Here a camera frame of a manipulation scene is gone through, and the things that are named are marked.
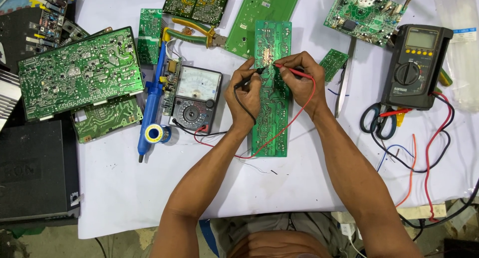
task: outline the black box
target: black box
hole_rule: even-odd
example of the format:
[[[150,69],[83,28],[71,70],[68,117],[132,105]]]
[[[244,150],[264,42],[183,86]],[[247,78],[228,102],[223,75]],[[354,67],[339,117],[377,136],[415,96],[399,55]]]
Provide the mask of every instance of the black box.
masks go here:
[[[79,185],[77,140],[71,121],[2,130],[0,223],[78,218]]]

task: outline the man's left hand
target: man's left hand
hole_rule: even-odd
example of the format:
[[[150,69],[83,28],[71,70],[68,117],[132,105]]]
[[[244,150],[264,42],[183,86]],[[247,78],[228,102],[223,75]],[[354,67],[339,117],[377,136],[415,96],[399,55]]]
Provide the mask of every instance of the man's left hand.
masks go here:
[[[260,113],[260,89],[261,79],[256,69],[250,69],[254,64],[254,58],[250,58],[238,70],[233,73],[230,84],[225,92],[225,99],[228,107],[231,110],[233,117],[232,129],[244,132],[245,135],[254,126],[254,121],[251,116],[241,107],[234,96],[234,86],[241,82],[244,78],[251,76],[251,81],[246,86],[236,90],[236,95],[243,106],[255,117]]]

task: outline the black scissors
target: black scissors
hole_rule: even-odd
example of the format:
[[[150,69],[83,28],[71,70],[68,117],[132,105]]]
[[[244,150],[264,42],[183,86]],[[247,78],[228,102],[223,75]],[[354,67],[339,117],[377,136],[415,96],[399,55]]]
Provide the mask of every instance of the black scissors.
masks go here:
[[[388,140],[388,139],[391,139],[394,135],[394,133],[396,132],[396,127],[397,127],[397,116],[396,115],[392,115],[392,116],[387,116],[387,117],[379,117],[379,114],[381,114],[381,107],[382,105],[380,103],[377,103],[377,104],[374,104],[372,106],[370,106],[363,114],[362,114],[362,117],[361,117],[361,122],[359,123],[359,126],[361,128],[361,130],[365,133],[372,133],[374,132],[374,130],[376,130],[376,127],[377,130],[376,130],[376,135],[379,139],[381,140]],[[374,111],[374,121],[373,123],[366,127],[364,126],[364,121],[366,119],[366,116],[367,114],[369,114],[369,112],[371,111]],[[386,112],[394,112],[395,110],[392,108],[392,107],[386,107]],[[386,122],[387,122],[387,119],[388,118],[391,118],[392,122],[391,122],[391,131],[389,132],[389,134],[387,134],[386,136],[383,136],[382,132],[383,132],[383,128],[384,126],[386,125]]]

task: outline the sanwa multimeter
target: sanwa multimeter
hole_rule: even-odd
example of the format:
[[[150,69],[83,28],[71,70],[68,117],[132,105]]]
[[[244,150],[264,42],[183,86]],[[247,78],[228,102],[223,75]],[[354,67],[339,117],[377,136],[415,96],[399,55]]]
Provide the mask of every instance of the sanwa multimeter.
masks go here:
[[[399,33],[387,74],[381,103],[387,106],[429,110],[446,57],[450,29],[407,24]]]

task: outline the white tablecloth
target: white tablecloth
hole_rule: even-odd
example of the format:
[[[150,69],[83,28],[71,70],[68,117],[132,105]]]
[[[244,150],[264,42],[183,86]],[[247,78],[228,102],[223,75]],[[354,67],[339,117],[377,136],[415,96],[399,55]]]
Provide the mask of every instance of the white tablecloth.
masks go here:
[[[165,0],[78,0],[78,24],[90,33],[108,26],[114,29],[132,26],[138,32],[141,8],[162,8]],[[350,37],[323,26],[334,0],[299,0],[291,18],[293,23],[292,53],[308,51],[320,60],[331,49],[347,53]],[[219,34],[227,36],[242,0],[230,0]],[[434,0],[413,0],[401,23],[440,25]],[[220,48],[206,49],[189,43],[175,44],[187,65],[220,71],[226,87],[231,74],[244,59]],[[383,155],[371,137],[359,129],[359,119],[371,104],[380,99],[391,53],[386,49],[358,41],[350,87],[340,124],[368,158],[378,166]],[[151,76],[151,67],[143,71]],[[337,92],[336,82],[327,88]],[[334,110],[336,96],[327,91],[329,107]],[[300,107],[294,104],[291,115]],[[412,150],[412,133],[418,142],[416,169],[425,169],[425,147],[447,115],[446,106],[436,101],[427,112],[406,115],[390,144],[401,144]],[[431,172],[429,192],[433,202],[465,197],[474,188],[479,168],[477,140],[479,115],[460,111],[448,128],[452,143],[440,164]],[[225,131],[231,125],[231,114],[221,97],[213,131]],[[79,219],[79,237],[92,238],[126,230],[152,227],[159,223],[168,197],[183,175],[209,147],[197,145],[193,137],[173,128],[168,144],[155,145],[146,163],[138,163],[136,150],[140,126],[123,128],[95,141],[79,145],[80,183],[83,200]],[[225,180],[203,218],[227,217],[265,212],[341,211],[344,206],[334,192],[327,174],[320,138],[306,113],[301,114],[288,132],[287,158],[257,158],[244,164],[233,159]],[[218,138],[209,138],[212,143]],[[444,147],[438,138],[431,149],[435,160]],[[249,149],[247,139],[238,153]],[[404,153],[399,155],[412,163]],[[385,161],[380,175],[395,202],[408,192],[409,170],[398,162]],[[404,207],[427,203],[424,174],[414,175],[413,190]]]

